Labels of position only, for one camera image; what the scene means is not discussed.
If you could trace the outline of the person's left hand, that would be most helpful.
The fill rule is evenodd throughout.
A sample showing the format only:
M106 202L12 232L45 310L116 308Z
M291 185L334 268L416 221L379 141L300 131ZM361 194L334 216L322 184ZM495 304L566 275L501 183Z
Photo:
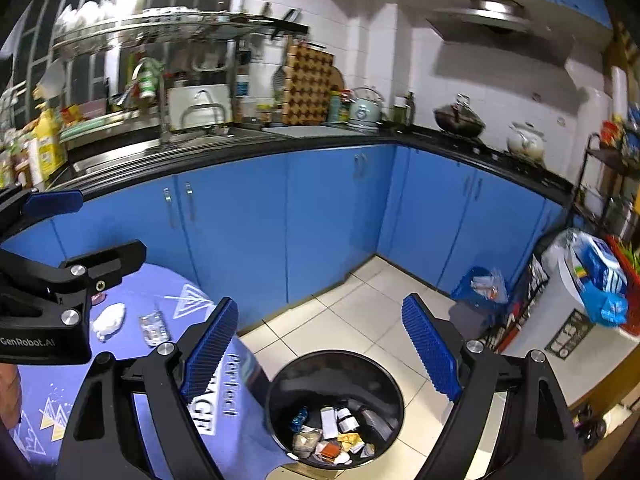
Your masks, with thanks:
M14 428L21 419L21 375L16 365L0 364L0 415L6 429Z

